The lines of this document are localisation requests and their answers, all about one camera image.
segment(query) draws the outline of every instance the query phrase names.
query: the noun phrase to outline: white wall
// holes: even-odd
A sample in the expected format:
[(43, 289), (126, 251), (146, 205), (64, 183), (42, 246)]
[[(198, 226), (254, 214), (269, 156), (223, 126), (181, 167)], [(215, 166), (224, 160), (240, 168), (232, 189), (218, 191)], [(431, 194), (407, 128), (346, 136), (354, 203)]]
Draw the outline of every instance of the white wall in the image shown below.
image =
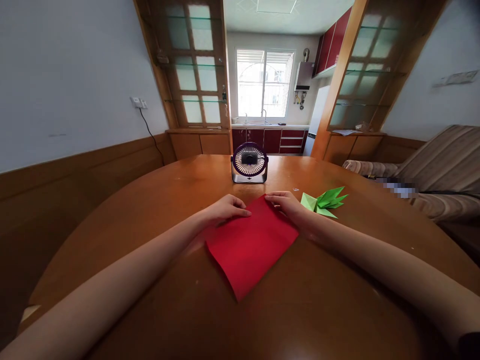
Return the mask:
[(438, 79), (480, 69), (480, 5), (452, 0), (438, 20), (382, 131), (427, 141), (452, 124), (480, 126), (480, 73), (473, 83), (433, 88)]
[(295, 56), (293, 59), (292, 75), (290, 77), (290, 92), (288, 96), (288, 104), (286, 109), (286, 117), (283, 121), (287, 124), (309, 124), (312, 118), (312, 111), (316, 93), (318, 91), (317, 81), (313, 81), (308, 91), (304, 109), (300, 110), (300, 105), (293, 104), (295, 85), (295, 77), (297, 75), (297, 68), (300, 61), (303, 61), (303, 52), (305, 48), (310, 49), (310, 56), (308, 61), (315, 62), (317, 54), (317, 47), (319, 45), (320, 36), (308, 35), (274, 35), (264, 33), (247, 33), (247, 32), (231, 32), (226, 33), (227, 50), (228, 50), (228, 72), (230, 81), (230, 114), (233, 118), (239, 116), (238, 96), (237, 96), (237, 74), (236, 74), (236, 49), (284, 49), (294, 50)]
[(0, 3), (0, 173), (168, 128), (132, 0)]

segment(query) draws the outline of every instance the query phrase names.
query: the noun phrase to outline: fan grille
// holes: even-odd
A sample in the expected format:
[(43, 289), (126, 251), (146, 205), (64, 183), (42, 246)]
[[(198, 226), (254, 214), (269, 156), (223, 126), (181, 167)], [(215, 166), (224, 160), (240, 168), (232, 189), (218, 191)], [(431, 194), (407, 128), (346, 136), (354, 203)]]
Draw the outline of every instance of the fan grille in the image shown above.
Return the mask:
[(235, 153), (235, 168), (245, 176), (256, 176), (265, 167), (265, 153), (258, 147), (246, 144)]

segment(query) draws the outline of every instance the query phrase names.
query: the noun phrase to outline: red paper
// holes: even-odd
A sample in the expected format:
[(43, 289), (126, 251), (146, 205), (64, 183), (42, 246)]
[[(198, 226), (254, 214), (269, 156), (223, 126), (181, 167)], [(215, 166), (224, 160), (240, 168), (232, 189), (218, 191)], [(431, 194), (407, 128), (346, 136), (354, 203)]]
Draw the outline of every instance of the red paper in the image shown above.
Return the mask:
[(225, 272), (238, 301), (262, 279), (299, 235), (265, 195), (252, 202), (249, 217), (216, 228), (206, 245)]

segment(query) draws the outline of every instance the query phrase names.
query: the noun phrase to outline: ceiling light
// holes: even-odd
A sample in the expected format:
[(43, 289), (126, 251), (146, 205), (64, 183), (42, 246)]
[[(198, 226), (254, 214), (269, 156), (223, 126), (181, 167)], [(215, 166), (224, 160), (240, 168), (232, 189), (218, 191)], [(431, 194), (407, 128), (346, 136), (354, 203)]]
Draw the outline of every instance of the ceiling light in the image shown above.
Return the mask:
[(257, 13), (291, 14), (297, 0), (258, 0)]

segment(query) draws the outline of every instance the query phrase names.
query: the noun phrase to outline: striped sofa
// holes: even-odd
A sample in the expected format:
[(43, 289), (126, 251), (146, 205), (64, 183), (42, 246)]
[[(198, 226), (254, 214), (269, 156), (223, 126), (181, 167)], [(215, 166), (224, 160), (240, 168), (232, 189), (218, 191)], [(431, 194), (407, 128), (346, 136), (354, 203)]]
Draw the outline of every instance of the striped sofa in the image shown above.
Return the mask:
[(416, 184), (420, 193), (408, 201), (435, 222), (480, 216), (480, 127), (449, 126), (403, 164), (347, 160), (343, 167)]

